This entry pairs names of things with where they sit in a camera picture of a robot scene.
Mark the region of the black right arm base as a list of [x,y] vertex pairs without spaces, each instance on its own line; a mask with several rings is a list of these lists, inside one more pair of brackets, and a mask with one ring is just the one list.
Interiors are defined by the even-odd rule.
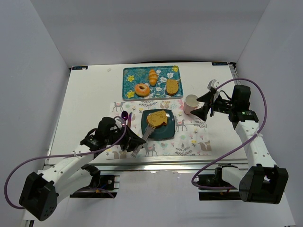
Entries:
[[[222,169],[225,167],[238,168],[231,164],[219,165],[215,168],[214,174],[199,174],[194,178],[194,183],[198,184],[198,195],[200,201],[237,201],[241,200],[238,189],[227,189],[232,185],[222,180]],[[206,187],[223,187],[223,190],[202,189]]]

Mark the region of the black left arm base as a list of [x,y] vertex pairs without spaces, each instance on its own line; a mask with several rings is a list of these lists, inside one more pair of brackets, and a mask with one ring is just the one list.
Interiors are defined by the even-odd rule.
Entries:
[[89,164],[81,169],[91,176],[90,183],[71,194],[70,198],[114,199],[116,197],[120,183],[119,175],[103,175],[98,168]]

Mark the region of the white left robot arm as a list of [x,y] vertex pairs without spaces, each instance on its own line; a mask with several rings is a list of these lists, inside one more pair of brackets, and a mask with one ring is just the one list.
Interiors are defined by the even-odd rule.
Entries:
[[102,118],[98,127],[87,133],[71,156],[39,174],[32,172],[26,178],[19,204],[39,221],[44,221],[63,199],[77,190],[100,186],[100,170],[90,164],[92,160],[110,146],[119,145],[131,152],[146,142],[127,124],[118,126],[116,119]]

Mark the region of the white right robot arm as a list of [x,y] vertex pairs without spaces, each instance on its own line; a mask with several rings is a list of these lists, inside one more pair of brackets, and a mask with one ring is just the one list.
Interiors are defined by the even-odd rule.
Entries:
[[205,121],[215,112],[228,115],[243,144],[248,170],[240,170],[233,164],[221,164],[213,175],[195,175],[192,183],[202,191],[237,189],[237,199],[244,202],[279,204],[289,175],[285,168],[277,166],[258,133],[258,117],[250,110],[250,95],[250,87],[235,85],[228,99],[223,99],[214,88],[197,99],[204,105],[191,113],[200,119]]

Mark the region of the silver metal tongs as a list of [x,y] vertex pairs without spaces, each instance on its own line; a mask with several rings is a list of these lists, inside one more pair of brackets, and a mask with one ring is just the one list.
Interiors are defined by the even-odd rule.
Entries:
[[146,143],[148,137],[150,134],[153,133],[153,131],[156,129],[155,126],[152,126],[150,124],[147,125],[145,133],[143,134],[142,139],[145,141],[143,144],[140,144],[137,146],[137,148],[131,153],[131,157],[136,158],[139,151],[141,150],[141,148],[143,147],[143,145]]

